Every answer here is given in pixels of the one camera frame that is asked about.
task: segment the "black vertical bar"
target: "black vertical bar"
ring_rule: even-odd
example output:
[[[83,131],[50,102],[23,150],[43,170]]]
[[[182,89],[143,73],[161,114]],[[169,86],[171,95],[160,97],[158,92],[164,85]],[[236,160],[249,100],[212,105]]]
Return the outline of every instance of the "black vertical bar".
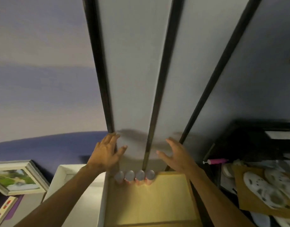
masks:
[[[102,30],[100,25],[100,14],[97,0],[83,0],[88,32],[94,63],[96,66],[97,77],[100,87],[103,110],[109,133],[114,132],[113,116],[110,103],[109,85],[105,66],[104,46],[102,40]]]
[[[147,137],[145,156],[143,160],[142,169],[145,170],[147,167],[149,153],[151,149],[152,140],[154,137],[154,131],[157,124],[157,119],[159,115],[159,110],[162,102],[164,87],[166,83],[166,78],[170,66],[171,56],[173,53],[174,43],[177,36],[177,30],[180,23],[181,13],[183,9],[184,0],[172,0],[170,16],[167,26],[167,32],[165,37],[163,55],[160,65],[160,72],[158,78],[158,84],[156,89],[156,95],[154,98],[154,106],[151,114],[151,121],[149,126],[149,132]]]
[[[183,144],[262,0],[249,0],[180,138]]]

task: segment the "person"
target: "person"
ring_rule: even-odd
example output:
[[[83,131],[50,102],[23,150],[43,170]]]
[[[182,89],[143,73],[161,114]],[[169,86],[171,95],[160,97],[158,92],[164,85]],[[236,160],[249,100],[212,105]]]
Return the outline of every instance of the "person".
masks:
[[[61,227],[93,180],[113,167],[125,153],[127,146],[114,153],[119,137],[116,133],[107,134],[96,144],[87,164],[15,227]],[[168,157],[165,153],[157,151],[158,156],[172,169],[190,178],[215,227],[254,227],[254,224],[208,179],[182,144],[173,138],[166,141],[171,146],[173,155]]]

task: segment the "purple wall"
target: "purple wall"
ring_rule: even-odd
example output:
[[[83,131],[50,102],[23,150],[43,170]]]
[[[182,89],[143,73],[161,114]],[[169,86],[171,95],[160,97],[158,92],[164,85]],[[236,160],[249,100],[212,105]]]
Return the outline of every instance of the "purple wall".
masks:
[[[86,163],[107,131],[78,132],[0,143],[0,161],[33,160],[51,182],[61,164]]]

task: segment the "picture frame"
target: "picture frame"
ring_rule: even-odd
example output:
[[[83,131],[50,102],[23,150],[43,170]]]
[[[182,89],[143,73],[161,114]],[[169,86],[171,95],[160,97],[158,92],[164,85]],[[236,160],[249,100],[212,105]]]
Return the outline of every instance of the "picture frame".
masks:
[[[0,192],[3,195],[44,193],[49,185],[31,160],[0,162]]]

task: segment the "landscape photo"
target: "landscape photo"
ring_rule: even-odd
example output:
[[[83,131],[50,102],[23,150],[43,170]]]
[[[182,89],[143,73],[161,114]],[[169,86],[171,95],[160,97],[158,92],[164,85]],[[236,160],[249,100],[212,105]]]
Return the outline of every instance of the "landscape photo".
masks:
[[[40,188],[22,169],[0,170],[0,185],[2,185],[8,191]]]

